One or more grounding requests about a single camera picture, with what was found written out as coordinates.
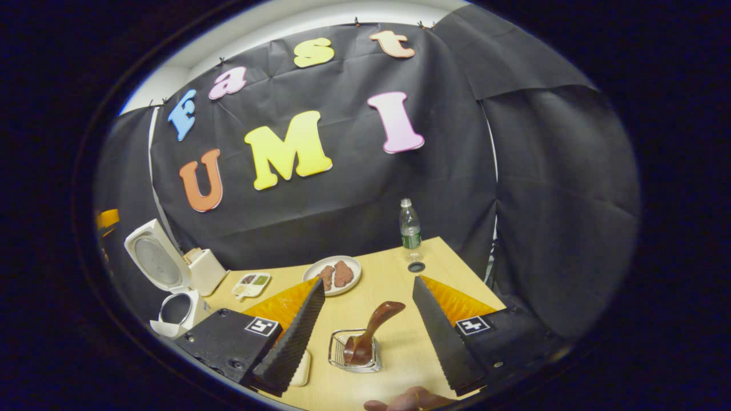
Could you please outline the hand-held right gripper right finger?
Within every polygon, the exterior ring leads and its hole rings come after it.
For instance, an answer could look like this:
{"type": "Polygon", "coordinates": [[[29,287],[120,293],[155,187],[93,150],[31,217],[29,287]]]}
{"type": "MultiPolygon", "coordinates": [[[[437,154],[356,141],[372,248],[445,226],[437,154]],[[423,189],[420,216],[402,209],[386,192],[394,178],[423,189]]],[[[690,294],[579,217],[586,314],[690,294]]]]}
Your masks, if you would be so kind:
{"type": "Polygon", "coordinates": [[[413,281],[413,301],[447,383],[459,396],[494,395],[536,374],[566,341],[519,297],[502,297],[495,310],[427,276],[413,281]]]}

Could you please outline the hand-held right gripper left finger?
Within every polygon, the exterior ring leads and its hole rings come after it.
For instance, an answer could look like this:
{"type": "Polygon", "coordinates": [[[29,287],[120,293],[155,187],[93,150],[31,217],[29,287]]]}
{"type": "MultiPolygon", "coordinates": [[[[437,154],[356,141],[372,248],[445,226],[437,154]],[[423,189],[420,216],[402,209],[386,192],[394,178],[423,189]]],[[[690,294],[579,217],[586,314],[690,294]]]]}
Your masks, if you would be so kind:
{"type": "Polygon", "coordinates": [[[174,343],[239,385],[281,396],[299,367],[325,300],[324,283],[316,277],[245,312],[219,309],[174,343]]]}

